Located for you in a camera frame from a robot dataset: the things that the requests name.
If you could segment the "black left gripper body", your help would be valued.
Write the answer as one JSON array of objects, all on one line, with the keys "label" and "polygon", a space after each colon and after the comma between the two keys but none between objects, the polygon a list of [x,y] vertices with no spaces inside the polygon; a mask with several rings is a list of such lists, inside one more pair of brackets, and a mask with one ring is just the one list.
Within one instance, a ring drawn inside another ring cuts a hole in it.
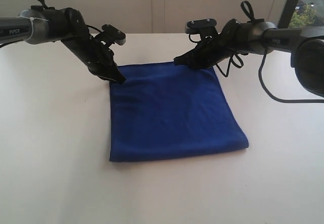
[{"label": "black left gripper body", "polygon": [[89,31],[74,32],[62,39],[61,42],[95,76],[103,66],[116,65],[113,59],[114,53],[101,42],[95,40],[95,36],[92,36]]}]

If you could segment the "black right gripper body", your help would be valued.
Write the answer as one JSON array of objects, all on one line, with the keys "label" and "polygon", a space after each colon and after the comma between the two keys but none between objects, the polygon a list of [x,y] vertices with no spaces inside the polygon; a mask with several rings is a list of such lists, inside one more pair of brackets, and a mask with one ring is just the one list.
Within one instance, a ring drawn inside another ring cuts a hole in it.
[{"label": "black right gripper body", "polygon": [[218,38],[207,38],[200,41],[194,48],[193,67],[205,69],[229,58],[234,51],[220,44]]}]

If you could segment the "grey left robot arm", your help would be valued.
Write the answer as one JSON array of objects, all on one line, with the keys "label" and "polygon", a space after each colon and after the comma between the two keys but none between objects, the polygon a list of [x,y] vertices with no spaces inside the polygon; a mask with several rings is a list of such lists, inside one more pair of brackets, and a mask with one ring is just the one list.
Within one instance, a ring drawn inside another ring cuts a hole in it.
[{"label": "grey left robot arm", "polygon": [[111,24],[104,24],[95,36],[90,29],[76,9],[32,6],[18,17],[1,18],[1,47],[16,42],[38,45],[60,41],[91,74],[104,81],[123,84],[126,78],[118,70],[110,46],[124,45],[126,34]]}]

